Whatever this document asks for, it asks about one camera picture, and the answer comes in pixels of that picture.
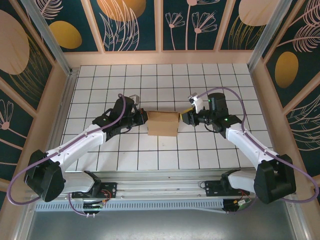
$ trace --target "cardboard box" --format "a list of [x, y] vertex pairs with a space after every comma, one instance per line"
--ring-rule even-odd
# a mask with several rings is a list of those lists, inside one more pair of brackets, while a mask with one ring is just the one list
[[148, 135], [176, 137], [179, 127], [179, 113], [168, 111], [148, 111]]

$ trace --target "flower drawing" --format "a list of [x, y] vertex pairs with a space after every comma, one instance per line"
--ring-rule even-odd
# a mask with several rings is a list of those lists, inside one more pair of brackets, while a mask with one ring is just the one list
[[191, 6], [196, 5], [206, 5], [206, 4], [216, 4], [220, 2], [220, 0], [186, 0], [188, 3], [188, 12], [186, 16], [186, 27], [185, 27], [185, 50], [188, 50], [188, 25], [189, 25], [189, 16], [190, 16], [190, 9]]
[[[10, 128], [10, 121], [12, 119], [13, 113], [14, 113], [14, 104], [10, 101], [8, 101], [5, 104], [5, 101], [3, 99], [0, 99], [0, 134], [2, 131], [9, 130], [12, 133], [26, 139], [27, 138], [26, 136], [23, 136], [22, 134], [14, 131]], [[22, 147], [2, 139], [1, 135], [0, 135], [0, 142], [6, 144], [8, 146], [11, 146], [13, 148], [22, 150]], [[4, 163], [4, 162], [0, 162], [0, 164], [16, 165], [15, 163]]]
[[192, 14], [192, 23], [195, 32], [194, 50], [197, 50], [198, 34], [212, 32], [218, 28], [217, 24], [214, 24], [216, 22], [215, 12], [204, 12], [201, 17], [199, 16], [199, 12]]
[[181, 12], [180, 13], [173, 13], [172, 15], [170, 12], [168, 12], [165, 14], [165, 19], [166, 19], [166, 22], [168, 23], [169, 28], [170, 28], [173, 50], [176, 50], [174, 37], [172, 34], [172, 29], [182, 27], [186, 24], [186, 22], [183, 21], [183, 17], [181, 15]]

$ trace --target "leaf drawing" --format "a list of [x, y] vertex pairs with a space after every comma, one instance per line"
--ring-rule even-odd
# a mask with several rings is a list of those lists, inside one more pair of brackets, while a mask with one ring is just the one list
[[304, 22], [309, 26], [315, 26], [320, 23], [320, 0], [309, 0], [307, 3], [304, 14], [294, 20], [289, 27], [298, 22], [301, 18], [303, 18]]
[[293, 109], [288, 122], [301, 151], [320, 149], [320, 96], [311, 103]]
[[53, 20], [63, 8], [62, 0], [35, 0], [44, 19]]
[[116, 0], [102, 0], [100, 13], [104, 24], [103, 45], [106, 51], [135, 51], [139, 44], [139, 24], [134, 11], [122, 1], [123, 10]]

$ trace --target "grid floor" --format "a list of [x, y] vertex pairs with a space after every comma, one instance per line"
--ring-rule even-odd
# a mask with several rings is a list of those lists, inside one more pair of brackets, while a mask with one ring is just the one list
[[[267, 147], [272, 144], [246, 64], [146, 64], [82, 66], [73, 92], [61, 143], [66, 143], [92, 120], [114, 106], [118, 94], [140, 96], [146, 111], [182, 112], [191, 107], [188, 96], [213, 87], [239, 93], [247, 112], [245, 126]], [[236, 97], [224, 91], [229, 113], [242, 119]], [[209, 108], [208, 98], [205, 101]], [[251, 168], [253, 165], [220, 134], [179, 123], [178, 136], [149, 136], [147, 125], [91, 149], [68, 171], [135, 171]]]

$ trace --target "purple cable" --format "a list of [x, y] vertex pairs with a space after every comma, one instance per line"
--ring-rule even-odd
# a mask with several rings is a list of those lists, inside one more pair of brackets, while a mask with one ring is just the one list
[[124, 116], [125, 114], [125, 110], [126, 110], [126, 99], [125, 97], [122, 95], [122, 94], [118, 94], [118, 97], [119, 98], [122, 98], [123, 100], [123, 109], [122, 109], [122, 112], [120, 114], [120, 116], [115, 120], [113, 121], [112, 123], [106, 125], [106, 126], [103, 126], [103, 127], [100, 127], [100, 128], [97, 128], [97, 129], [94, 129], [94, 130], [91, 130], [91, 131], [88, 131], [87, 134], [83, 134], [81, 136], [79, 136], [78, 138], [76, 138], [75, 140], [73, 140], [72, 142], [70, 142], [68, 145], [66, 145], [65, 147], [61, 148], [59, 150], [59, 152], [55, 152], [39, 161], [36, 161], [35, 163], [27, 166], [25, 169], [23, 169], [22, 171], [20, 171], [16, 176], [14, 176], [11, 180], [11, 182], [9, 183], [9, 186], [6, 190], [6, 196], [9, 200], [10, 203], [12, 203], [13, 205], [17, 205], [17, 206], [23, 206], [23, 205], [27, 205], [27, 204], [31, 204], [31, 203], [34, 203], [35, 201], [39, 200], [40, 197], [36, 197], [30, 201], [26, 201], [26, 202], [18, 202], [18, 201], [15, 201], [13, 200], [12, 196], [11, 196], [11, 188], [14, 184], [14, 182], [17, 180], [18, 177], [20, 177], [23, 173], [25, 173], [26, 171], [28, 171], [29, 169], [32, 169], [33, 167], [39, 165], [39, 164], [42, 164], [43, 162], [49, 160], [50, 158], [53, 158], [55, 156], [57, 156], [58, 154], [62, 153], [64, 150], [66, 150], [67, 148], [69, 148], [70, 146], [72, 146], [73, 144], [77, 143], [78, 141], [80, 141], [81, 139], [85, 138], [86, 136], [90, 135], [90, 134], [93, 134], [95, 132], [98, 132], [100, 130], [103, 130], [103, 129], [106, 129], [106, 128], [109, 128], [111, 127], [112, 125], [116, 124], [117, 122], [119, 122], [121, 120], [121, 118]]
[[289, 163], [289, 162], [286, 162], [285, 160], [277, 157], [277, 156], [274, 156], [273, 154], [269, 153], [268, 151], [265, 151], [265, 149], [260, 146], [246, 131], [245, 131], [245, 120], [246, 120], [246, 117], [247, 117], [247, 113], [246, 113], [246, 109], [245, 109], [245, 105], [244, 105], [244, 101], [240, 98], [240, 96], [235, 92], [233, 91], [232, 89], [230, 88], [227, 88], [227, 87], [223, 87], [223, 86], [220, 86], [220, 87], [214, 87], [204, 93], [202, 93], [201, 95], [199, 95], [198, 97], [201, 98], [202, 96], [206, 95], [207, 93], [209, 92], [212, 92], [214, 90], [218, 90], [218, 89], [225, 89], [225, 90], [228, 90], [230, 92], [232, 92], [237, 98], [238, 100], [240, 101], [241, 103], [241, 107], [242, 107], [242, 110], [243, 110], [243, 119], [242, 119], [242, 124], [241, 124], [241, 128], [242, 128], [242, 131], [244, 132], [245, 136], [250, 139], [250, 141], [256, 145], [261, 151], [265, 152], [266, 155], [270, 156], [271, 158], [274, 158], [276, 160], [278, 160], [280, 163], [282, 164], [285, 164], [295, 170], [297, 170], [298, 172], [302, 173], [306, 178], [308, 178], [314, 185], [315, 187], [315, 192], [314, 192], [314, 195], [308, 199], [305, 199], [305, 200], [290, 200], [290, 199], [286, 199], [286, 198], [282, 198], [283, 201], [285, 202], [289, 202], [289, 203], [294, 203], [294, 204], [304, 204], [304, 203], [308, 203], [308, 202], [311, 202], [313, 201], [314, 199], [317, 198], [317, 196], [319, 195], [319, 188], [318, 188], [318, 184], [317, 182], [309, 175], [307, 174], [306, 172], [304, 172], [303, 170], [301, 170], [300, 168], [298, 168], [297, 166]]

